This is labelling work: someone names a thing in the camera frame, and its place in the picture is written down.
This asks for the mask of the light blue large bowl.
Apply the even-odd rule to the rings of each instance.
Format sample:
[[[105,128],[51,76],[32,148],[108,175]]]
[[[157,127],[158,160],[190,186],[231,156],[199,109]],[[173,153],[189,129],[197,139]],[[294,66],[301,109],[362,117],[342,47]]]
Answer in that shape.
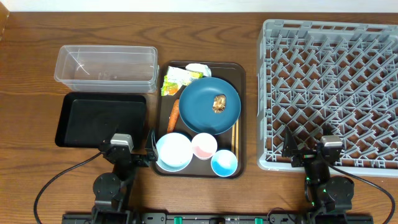
[[[156,142],[158,160],[156,164],[167,172],[178,172],[186,168],[193,158],[191,141],[180,133],[169,133]]]

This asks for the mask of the pink cup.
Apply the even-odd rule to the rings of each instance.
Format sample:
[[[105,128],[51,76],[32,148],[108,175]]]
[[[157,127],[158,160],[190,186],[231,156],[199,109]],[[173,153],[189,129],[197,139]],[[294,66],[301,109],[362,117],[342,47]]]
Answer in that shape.
[[[216,139],[208,133],[197,134],[191,141],[193,154],[201,159],[211,158],[218,148]]]

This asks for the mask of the dark blue plate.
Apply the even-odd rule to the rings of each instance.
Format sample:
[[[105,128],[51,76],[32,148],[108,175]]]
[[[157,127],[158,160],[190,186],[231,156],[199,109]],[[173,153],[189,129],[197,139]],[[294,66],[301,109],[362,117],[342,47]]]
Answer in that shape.
[[[224,111],[213,111],[214,99],[226,97]],[[179,98],[180,118],[196,133],[218,135],[229,130],[241,114],[241,100],[236,89],[227,81],[215,78],[201,78],[189,84]]]

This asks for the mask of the brown food scrap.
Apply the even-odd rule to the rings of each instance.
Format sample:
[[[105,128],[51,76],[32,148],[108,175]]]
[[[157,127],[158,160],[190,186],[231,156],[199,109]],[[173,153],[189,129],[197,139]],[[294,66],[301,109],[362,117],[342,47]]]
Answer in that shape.
[[[226,96],[225,95],[217,95],[214,98],[212,110],[215,113],[222,113],[226,108]]]

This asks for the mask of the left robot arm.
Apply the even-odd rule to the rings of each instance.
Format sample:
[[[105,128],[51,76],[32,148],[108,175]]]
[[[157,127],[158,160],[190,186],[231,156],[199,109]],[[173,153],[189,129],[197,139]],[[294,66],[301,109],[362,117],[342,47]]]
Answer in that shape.
[[[112,172],[101,174],[93,184],[95,206],[91,223],[141,223],[139,212],[128,209],[131,188],[137,171],[158,160],[155,131],[149,131],[145,154],[134,153],[132,137],[114,133],[99,147],[103,157],[114,165]]]

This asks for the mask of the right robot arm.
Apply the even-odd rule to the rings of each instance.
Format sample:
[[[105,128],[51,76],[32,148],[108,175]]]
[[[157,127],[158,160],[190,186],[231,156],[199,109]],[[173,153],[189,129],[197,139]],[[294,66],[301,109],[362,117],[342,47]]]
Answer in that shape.
[[[354,182],[347,177],[331,176],[330,165],[343,149],[336,135],[322,136],[313,149],[299,149],[289,127],[284,128],[282,156],[291,158],[292,167],[305,170],[305,196],[313,208],[295,223],[348,223],[346,211],[352,209]]]

